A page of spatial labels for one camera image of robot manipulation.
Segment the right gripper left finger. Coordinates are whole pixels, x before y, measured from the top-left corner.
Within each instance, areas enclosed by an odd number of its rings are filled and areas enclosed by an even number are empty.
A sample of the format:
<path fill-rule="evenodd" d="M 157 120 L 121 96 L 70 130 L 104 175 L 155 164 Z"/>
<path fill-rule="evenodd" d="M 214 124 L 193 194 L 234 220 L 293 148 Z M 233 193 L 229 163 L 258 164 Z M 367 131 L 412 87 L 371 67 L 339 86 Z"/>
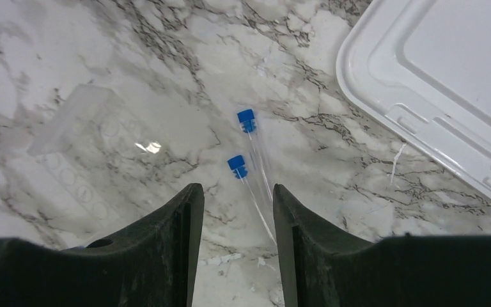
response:
<path fill-rule="evenodd" d="M 0 306 L 190 306 L 205 197 L 189 184 L 84 248 L 0 238 Z"/>

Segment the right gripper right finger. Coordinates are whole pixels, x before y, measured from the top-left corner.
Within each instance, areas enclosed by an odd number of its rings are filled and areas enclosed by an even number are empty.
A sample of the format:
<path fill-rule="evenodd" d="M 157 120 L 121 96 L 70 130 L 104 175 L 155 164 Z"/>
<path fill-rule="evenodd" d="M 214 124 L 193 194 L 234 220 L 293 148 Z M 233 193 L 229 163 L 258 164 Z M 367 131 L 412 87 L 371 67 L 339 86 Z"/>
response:
<path fill-rule="evenodd" d="M 491 235 L 361 239 L 273 190 L 287 306 L 491 306 Z"/>

